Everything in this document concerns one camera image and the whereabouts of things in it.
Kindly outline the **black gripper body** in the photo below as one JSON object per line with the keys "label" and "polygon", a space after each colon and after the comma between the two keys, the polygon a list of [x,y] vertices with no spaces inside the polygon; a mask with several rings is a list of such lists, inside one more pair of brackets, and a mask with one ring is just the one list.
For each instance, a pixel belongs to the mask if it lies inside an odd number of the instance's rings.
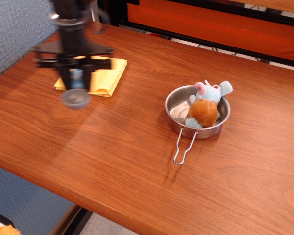
{"label": "black gripper body", "polygon": [[94,69],[110,69],[109,59],[92,59],[92,56],[110,55],[114,49],[88,40],[83,29],[60,29],[59,40],[33,47],[40,68],[73,69],[91,66]]}

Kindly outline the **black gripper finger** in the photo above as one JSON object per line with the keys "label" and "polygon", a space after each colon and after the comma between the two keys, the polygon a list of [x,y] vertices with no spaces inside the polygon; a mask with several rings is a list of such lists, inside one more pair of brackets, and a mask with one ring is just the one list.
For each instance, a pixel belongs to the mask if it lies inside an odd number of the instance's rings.
{"label": "black gripper finger", "polygon": [[71,74],[69,67],[61,66],[57,67],[56,70],[59,72],[60,77],[65,85],[67,90],[71,89]]}
{"label": "black gripper finger", "polygon": [[92,73],[95,71],[95,67],[93,65],[84,65],[82,67],[83,70],[83,81],[85,89],[90,90]]}

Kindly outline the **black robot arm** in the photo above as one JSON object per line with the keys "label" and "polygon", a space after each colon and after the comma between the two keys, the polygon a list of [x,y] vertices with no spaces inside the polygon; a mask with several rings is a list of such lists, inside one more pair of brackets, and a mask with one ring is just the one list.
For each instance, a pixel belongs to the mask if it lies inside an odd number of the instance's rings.
{"label": "black robot arm", "polygon": [[89,0],[53,0],[55,14],[52,21],[58,26],[60,40],[39,44],[35,62],[40,68],[54,68],[59,72],[67,90],[72,89],[71,69],[81,69],[85,89],[90,90],[91,75],[98,69],[111,69],[110,59],[92,56],[109,55],[114,49],[89,41],[85,34],[90,9]]}

